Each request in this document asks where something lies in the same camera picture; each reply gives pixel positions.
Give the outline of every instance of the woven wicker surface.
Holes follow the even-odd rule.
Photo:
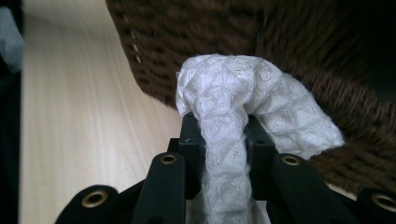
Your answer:
[[[219,1],[107,0],[137,84],[175,106],[176,72],[199,54],[255,53],[254,7]]]
[[[369,90],[354,2],[106,0],[137,84],[175,107],[176,72],[199,54],[257,55],[312,91],[346,145],[311,159],[357,193],[396,192],[396,107]]]

